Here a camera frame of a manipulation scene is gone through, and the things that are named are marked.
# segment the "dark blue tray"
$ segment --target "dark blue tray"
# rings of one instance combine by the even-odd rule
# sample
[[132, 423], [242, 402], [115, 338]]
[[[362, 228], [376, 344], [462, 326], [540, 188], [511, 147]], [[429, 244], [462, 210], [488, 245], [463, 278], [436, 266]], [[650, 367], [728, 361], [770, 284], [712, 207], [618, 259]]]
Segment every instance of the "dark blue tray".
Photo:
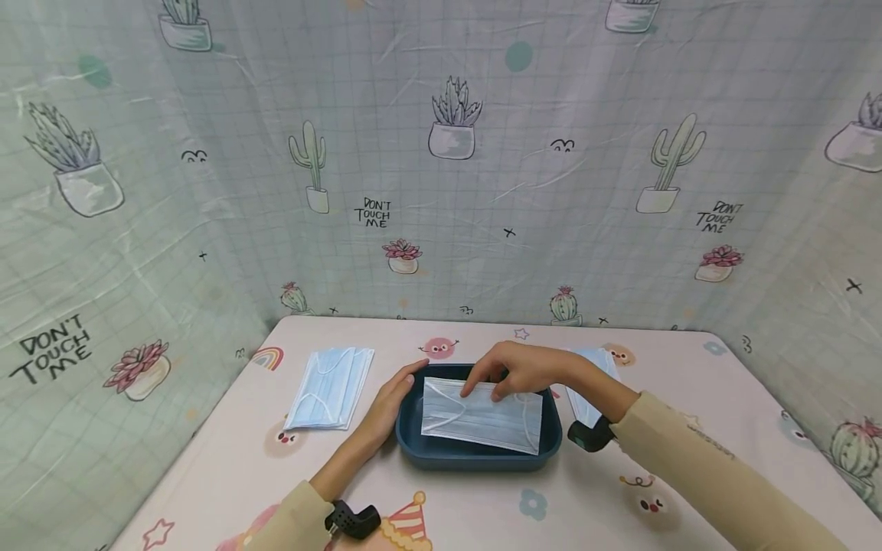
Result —
[[442, 377], [465, 381], [474, 364], [438, 363], [420, 369], [414, 386], [401, 402], [395, 436], [405, 457], [415, 467], [426, 471], [538, 471], [557, 453], [563, 440], [560, 417], [551, 391], [537, 392], [542, 396], [542, 432], [539, 455], [503, 450], [479, 443], [461, 442], [420, 434], [422, 427], [422, 384], [425, 377]]

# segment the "blue surgical mask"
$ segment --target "blue surgical mask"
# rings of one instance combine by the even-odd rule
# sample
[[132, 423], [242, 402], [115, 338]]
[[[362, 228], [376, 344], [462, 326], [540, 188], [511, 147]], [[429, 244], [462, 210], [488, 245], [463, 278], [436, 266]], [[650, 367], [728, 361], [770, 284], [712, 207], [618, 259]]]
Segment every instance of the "blue surgical mask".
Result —
[[490, 394], [496, 385], [478, 383], [467, 398], [462, 398], [460, 391], [464, 383], [425, 378], [420, 434], [539, 454], [541, 396], [512, 394], [495, 403], [490, 400]]
[[[604, 350], [603, 348], [588, 348], [585, 350], [573, 350], [573, 352], [587, 358], [595, 366], [602, 369], [604, 373], [617, 381], [622, 380], [618, 378], [616, 364], [613, 362], [612, 355], [607, 350]], [[568, 387], [566, 393], [570, 397], [570, 404], [572, 405], [572, 412], [576, 416], [576, 421], [581, 422], [588, 428], [594, 428], [594, 425], [596, 425], [597, 421], [601, 418], [601, 413], [573, 389]]]
[[347, 429], [373, 356], [353, 347], [312, 353], [284, 429]]

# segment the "printed tablecloth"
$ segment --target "printed tablecloth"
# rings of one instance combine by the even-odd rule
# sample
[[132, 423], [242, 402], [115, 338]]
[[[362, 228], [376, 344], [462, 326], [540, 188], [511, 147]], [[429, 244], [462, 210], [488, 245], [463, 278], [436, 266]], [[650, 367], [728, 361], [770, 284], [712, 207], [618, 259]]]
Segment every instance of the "printed tablecloth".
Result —
[[[111, 549], [242, 549], [274, 506], [348, 434], [281, 430], [311, 352], [376, 350], [354, 428], [400, 366], [425, 356], [471, 363], [504, 339], [607, 348], [624, 383], [682, 412], [849, 549], [882, 545], [882, 524], [711, 333], [290, 316], [254, 354]], [[572, 408], [562, 387], [553, 390], [565, 432]], [[564, 439], [541, 471], [500, 474], [427, 473], [388, 446], [364, 467], [345, 499], [355, 510], [373, 503], [387, 522], [361, 544], [338, 542], [339, 550], [731, 549], [683, 498], [614, 443], [588, 454]], [[647, 510], [641, 501], [660, 506]]]

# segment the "person's right hand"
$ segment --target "person's right hand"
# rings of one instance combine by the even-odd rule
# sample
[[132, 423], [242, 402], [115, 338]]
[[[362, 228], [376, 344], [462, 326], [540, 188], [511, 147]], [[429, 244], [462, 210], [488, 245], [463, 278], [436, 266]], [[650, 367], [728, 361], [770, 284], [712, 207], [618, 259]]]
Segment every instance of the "person's right hand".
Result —
[[490, 399], [494, 402], [515, 392], [543, 391], [553, 383], [565, 383], [567, 373], [580, 361], [588, 360], [556, 348], [497, 342], [472, 367], [460, 395], [468, 396], [482, 381], [499, 381], [503, 369], [508, 369], [508, 376], [493, 389]]

